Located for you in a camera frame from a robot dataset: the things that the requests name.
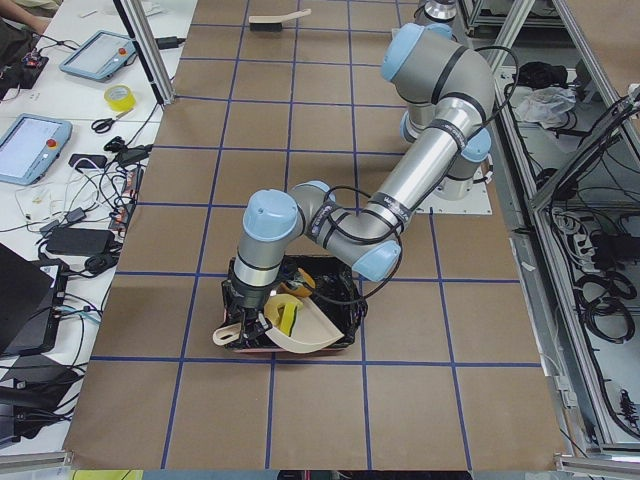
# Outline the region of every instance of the scissors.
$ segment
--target scissors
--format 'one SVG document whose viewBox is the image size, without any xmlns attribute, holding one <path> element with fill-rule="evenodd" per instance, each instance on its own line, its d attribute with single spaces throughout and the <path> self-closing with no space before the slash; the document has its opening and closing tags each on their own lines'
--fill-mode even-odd
<svg viewBox="0 0 640 480">
<path fill-rule="evenodd" d="M 91 124 L 91 130 L 96 133 L 107 133 L 111 130 L 111 127 L 114 123 L 124 117 L 127 113 L 129 113 L 133 109 L 129 109 L 125 112 L 119 113 L 116 115 L 116 118 L 100 118 Z"/>
</svg>

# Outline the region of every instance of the yellow tape roll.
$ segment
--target yellow tape roll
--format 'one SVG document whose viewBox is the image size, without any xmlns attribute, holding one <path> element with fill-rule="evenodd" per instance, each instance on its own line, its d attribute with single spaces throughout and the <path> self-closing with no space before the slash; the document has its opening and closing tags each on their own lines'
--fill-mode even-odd
<svg viewBox="0 0 640 480">
<path fill-rule="evenodd" d="M 131 89 L 126 85 L 115 85 L 104 92 L 104 99 L 112 110 L 116 112 L 126 112 L 131 110 L 136 104 L 136 99 Z"/>
</svg>

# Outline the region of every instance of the tablet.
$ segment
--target tablet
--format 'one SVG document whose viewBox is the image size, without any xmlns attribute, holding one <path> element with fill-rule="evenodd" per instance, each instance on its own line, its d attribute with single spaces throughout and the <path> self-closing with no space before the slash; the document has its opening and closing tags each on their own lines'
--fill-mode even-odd
<svg viewBox="0 0 640 480">
<path fill-rule="evenodd" d="M 102 81 L 122 68 L 136 53 L 126 35 L 100 30 L 60 64 L 71 75 Z"/>
<path fill-rule="evenodd" d="M 0 181 L 29 185 L 44 176 L 71 136 L 66 120 L 23 113 L 0 139 Z"/>
</svg>

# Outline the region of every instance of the person's arm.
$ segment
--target person's arm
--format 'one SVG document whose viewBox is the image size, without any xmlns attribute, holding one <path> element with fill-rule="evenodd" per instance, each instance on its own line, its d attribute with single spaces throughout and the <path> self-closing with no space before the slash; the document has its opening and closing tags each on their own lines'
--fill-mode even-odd
<svg viewBox="0 0 640 480">
<path fill-rule="evenodd" d="M 22 23 L 40 34 L 44 33 L 49 25 L 47 20 L 32 15 L 11 0 L 0 0 L 0 17 Z"/>
</svg>

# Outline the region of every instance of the white table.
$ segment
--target white table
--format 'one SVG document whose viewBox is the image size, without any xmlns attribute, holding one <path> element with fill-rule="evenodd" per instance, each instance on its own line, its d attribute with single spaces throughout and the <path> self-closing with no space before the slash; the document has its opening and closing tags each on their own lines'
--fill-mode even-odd
<svg viewBox="0 0 640 480">
<path fill-rule="evenodd" d="M 6 118 L 0 118 L 0 130 L 6 129 L 12 120 Z M 72 121 L 73 134 L 71 140 L 62 150 L 60 158 L 58 158 L 45 177 L 38 183 L 29 188 L 34 194 L 38 190 L 43 190 L 50 187 L 50 190 L 57 194 L 58 197 L 64 195 L 64 184 L 69 181 L 70 173 L 73 169 L 68 165 L 69 157 L 72 153 L 105 153 L 108 158 L 112 158 L 113 154 L 102 152 L 102 145 L 106 142 L 105 137 L 111 138 L 110 134 L 120 135 L 124 138 L 129 138 L 140 126 L 137 122 L 122 122 L 116 123 L 111 132 L 107 135 L 96 135 L 91 131 L 89 121 Z M 138 137 L 140 143 L 152 143 L 158 130 L 158 123 L 149 123 Z M 80 174 L 74 174 L 71 179 L 82 178 Z M 75 182 L 69 188 L 68 203 L 75 193 L 78 191 L 84 181 Z M 0 183 L 0 202 L 2 202 L 3 210 L 0 216 L 0 230 L 19 226 L 24 224 L 24 218 L 22 218 L 20 211 L 16 205 L 15 192 L 22 190 L 24 187 L 19 185 L 10 185 L 7 183 Z M 93 212 L 90 212 L 87 216 L 87 220 L 97 220 L 106 217 L 110 209 L 108 207 L 99 208 Z M 82 228 L 107 228 L 108 221 L 100 223 L 87 223 L 81 224 Z M 40 235 L 30 233 L 26 229 L 16 230 L 10 233 L 0 233 L 0 243 L 5 244 L 22 257 L 33 260 L 37 259 L 37 247 L 35 242 L 40 238 Z M 81 270 L 85 257 L 72 257 L 63 256 L 59 257 L 64 260 L 73 270 Z M 115 269 L 111 269 L 102 275 L 94 279 L 73 278 L 69 279 L 67 284 L 67 292 L 79 295 L 86 298 L 94 305 L 99 306 L 102 298 L 104 297 L 111 280 L 113 279 Z M 65 304 L 82 307 L 82 302 L 74 299 L 68 299 Z M 77 363 L 83 363 L 88 361 L 91 355 L 91 349 L 95 341 L 98 327 L 90 321 L 85 321 L 85 335 L 82 341 L 82 351 L 77 360 Z M 56 338 L 56 345 L 53 350 L 47 352 L 45 355 L 58 363 L 67 365 L 70 364 L 78 351 L 81 338 L 81 324 L 77 317 L 60 322 L 58 335 Z M 7 367 L 13 364 L 15 358 L 0 360 L 0 376 L 6 372 L 2 367 Z M 75 395 L 81 382 L 74 385 L 62 402 Z M 67 434 L 69 428 L 68 422 L 60 422 L 50 427 L 45 427 L 41 432 L 32 440 L 22 439 L 19 443 L 0 450 L 0 455 L 16 455 L 22 453 L 43 453 L 59 451 L 62 448 L 62 443 Z"/>
<path fill-rule="evenodd" d="M 149 17 L 149 23 L 156 37 L 178 36 L 186 37 L 191 17 L 197 0 L 155 0 L 155 3 L 166 10 L 165 13 L 155 14 Z M 88 17 L 80 18 L 79 14 L 98 10 Z M 108 30 L 116 33 L 126 33 L 115 14 L 110 0 L 65 0 L 58 13 L 53 18 L 51 25 L 45 32 L 46 35 L 59 40 L 71 39 L 78 43 L 84 42 L 97 30 Z M 49 44 L 46 39 L 41 40 L 40 46 Z M 166 50 L 162 52 L 170 76 L 175 74 L 181 49 Z M 69 120 L 73 124 L 71 139 L 61 152 L 60 157 L 49 168 L 46 175 L 39 182 L 28 189 L 18 185 L 0 183 L 0 230 L 24 225 L 25 218 L 16 203 L 16 192 L 22 199 L 21 204 L 27 204 L 37 193 L 46 197 L 47 193 L 54 198 L 63 198 L 66 183 L 81 178 L 74 174 L 68 165 L 73 153 L 105 154 L 109 159 L 113 154 L 103 152 L 104 144 L 116 135 L 126 140 L 142 126 L 144 120 L 155 106 L 155 98 L 151 91 L 139 60 L 120 71 L 107 82 L 100 83 L 91 80 L 73 77 L 62 73 L 58 65 L 67 58 L 69 51 L 60 47 L 45 50 L 50 57 L 49 64 L 38 79 L 32 90 L 22 91 L 14 100 L 4 101 L 0 104 L 0 132 L 6 131 L 15 118 L 21 113 L 33 113 Z M 113 125 L 110 132 L 98 135 L 91 130 L 91 122 L 98 118 L 112 117 L 114 112 L 110 110 L 103 99 L 104 91 L 116 84 L 128 85 L 136 97 L 135 109 L 122 120 Z M 7 98 L 11 98 L 15 91 L 10 91 Z M 151 121 L 142 130 L 135 141 L 135 145 L 153 143 L 162 117 L 162 110 L 157 109 Z M 69 185 L 67 204 L 75 195 L 84 181 L 74 182 Z M 34 208 L 34 212 L 41 213 L 42 208 Z M 87 220 L 97 220 L 106 217 L 109 210 L 99 208 L 90 212 Z M 108 221 L 101 223 L 87 223 L 80 225 L 83 228 L 104 229 Z M 36 241 L 40 238 L 37 233 L 31 233 L 27 229 L 20 229 L 8 233 L 0 233 L 0 242 L 11 248 L 28 260 L 37 258 Z M 66 261 L 72 269 L 81 270 L 84 257 L 60 257 Z M 114 270 L 103 273 L 94 279 L 74 278 L 70 279 L 67 292 L 86 298 L 95 305 L 99 305 L 111 281 Z M 65 304 L 81 306 L 81 302 L 69 299 Z M 85 321 L 85 335 L 82 342 L 82 350 L 78 363 L 86 362 L 91 354 L 98 327 L 90 321 Z M 61 363 L 69 364 L 78 351 L 80 344 L 81 323 L 79 319 L 62 321 L 58 330 L 56 345 L 46 356 Z M 0 375 L 6 372 L 2 367 L 13 364 L 15 359 L 0 361 Z M 80 389 L 81 382 L 74 385 L 62 402 L 71 398 Z M 62 448 L 69 424 L 60 422 L 50 427 L 43 428 L 36 438 L 32 440 L 22 439 L 19 443 L 0 450 L 0 455 L 16 455 L 25 453 L 43 453 L 59 451 Z"/>
<path fill-rule="evenodd" d="M 155 0 L 155 3 L 160 4 L 166 12 L 148 17 L 153 34 L 156 37 L 185 38 L 197 0 Z M 109 9 L 115 12 L 110 0 L 65 0 L 45 34 L 56 40 L 74 40 L 80 44 L 98 30 L 126 34 L 120 17 L 105 13 Z M 78 16 L 93 10 L 98 10 L 98 13 L 85 18 Z M 38 47 L 52 43 L 42 39 Z M 182 47 L 161 51 L 170 77 L 176 72 L 181 50 Z M 112 116 L 113 111 L 103 98 L 104 92 L 113 85 L 124 84 L 131 88 L 137 103 L 123 120 L 131 122 L 147 118 L 155 105 L 155 97 L 140 59 L 136 59 L 131 66 L 118 70 L 107 81 L 96 82 L 60 71 L 59 65 L 71 53 L 71 50 L 63 47 L 44 50 L 43 55 L 49 57 L 49 63 L 35 87 L 21 91 L 15 100 L 3 101 L 0 105 L 0 117 L 16 117 L 24 112 L 68 120 L 95 120 Z M 15 92 L 9 91 L 6 98 L 12 98 Z M 161 112 L 156 111 L 152 120 L 159 121 L 161 116 Z"/>
</svg>

